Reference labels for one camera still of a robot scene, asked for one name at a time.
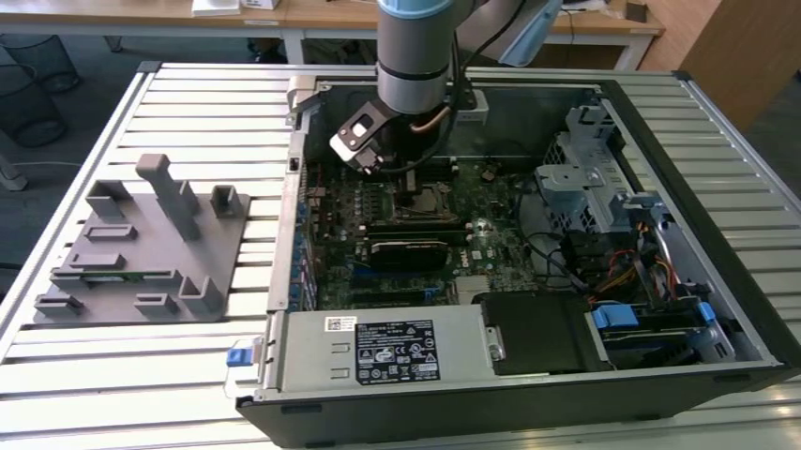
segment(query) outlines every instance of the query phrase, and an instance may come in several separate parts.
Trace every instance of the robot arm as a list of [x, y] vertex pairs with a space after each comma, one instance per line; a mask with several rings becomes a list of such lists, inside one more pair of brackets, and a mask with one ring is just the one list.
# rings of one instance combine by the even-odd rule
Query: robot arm
[[[504, 64], [524, 66], [537, 54], [557, 17], [562, 0], [379, 0], [378, 99], [368, 102], [339, 128], [330, 145], [348, 165], [370, 174], [383, 169], [392, 152], [390, 140], [406, 132], [435, 135], [443, 114], [451, 66], [452, 36], [460, 45]], [[494, 41], [486, 49], [486, 42]], [[460, 68], [452, 68], [452, 77]], [[383, 142], [378, 142], [378, 132]]]

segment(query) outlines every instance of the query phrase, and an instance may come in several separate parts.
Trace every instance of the aluminum extrusion table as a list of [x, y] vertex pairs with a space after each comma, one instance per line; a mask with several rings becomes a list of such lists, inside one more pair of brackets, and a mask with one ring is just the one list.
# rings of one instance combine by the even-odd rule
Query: aluminum extrusion table
[[[483, 77], [614, 78], [770, 298], [801, 336], [801, 203], [693, 82], [642, 72], [476, 70]], [[274, 448], [223, 392], [225, 349], [264, 330], [291, 129], [292, 75], [366, 76], [363, 67], [164, 64], [137, 73], [0, 307], [0, 449]], [[169, 156], [195, 192], [233, 184], [253, 197], [227, 321], [64, 327], [32, 322], [49, 270], [89, 215], [91, 181], [135, 181], [144, 152]], [[631, 164], [642, 184], [646, 170]], [[251, 377], [249, 367], [237, 379]], [[395, 448], [798, 448], [801, 387], [721, 397], [671, 419], [382, 444]]]

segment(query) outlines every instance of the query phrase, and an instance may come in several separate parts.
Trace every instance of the barcode sticker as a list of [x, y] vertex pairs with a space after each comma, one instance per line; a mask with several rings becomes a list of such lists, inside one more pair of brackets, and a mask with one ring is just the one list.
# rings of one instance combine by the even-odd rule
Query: barcode sticker
[[355, 330], [355, 316], [327, 317], [326, 331], [352, 331]]

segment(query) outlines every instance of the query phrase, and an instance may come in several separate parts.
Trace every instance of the warning symbol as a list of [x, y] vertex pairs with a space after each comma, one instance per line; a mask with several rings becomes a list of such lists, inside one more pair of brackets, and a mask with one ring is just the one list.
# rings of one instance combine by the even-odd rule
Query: warning symbol
[[370, 364], [374, 361], [372, 352], [375, 352], [374, 349], [359, 351], [359, 364]]

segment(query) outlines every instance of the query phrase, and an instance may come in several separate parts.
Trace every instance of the blue tab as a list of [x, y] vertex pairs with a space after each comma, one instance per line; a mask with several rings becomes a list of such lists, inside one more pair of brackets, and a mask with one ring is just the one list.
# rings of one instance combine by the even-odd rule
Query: blue tab
[[610, 326], [609, 321], [606, 320], [606, 316], [603, 315], [603, 311], [597, 309], [591, 312], [591, 319], [595, 321], [595, 328], [602, 330]]
[[639, 324], [634, 315], [634, 309], [629, 305], [602, 305], [591, 312], [591, 318], [599, 330], [617, 326], [637, 326]]
[[252, 349], [228, 349], [225, 365], [229, 368], [252, 366]]
[[714, 322], [714, 309], [711, 309], [711, 305], [709, 303], [701, 302], [698, 304], [698, 312], [701, 312], [701, 317], [703, 317], [706, 323]]

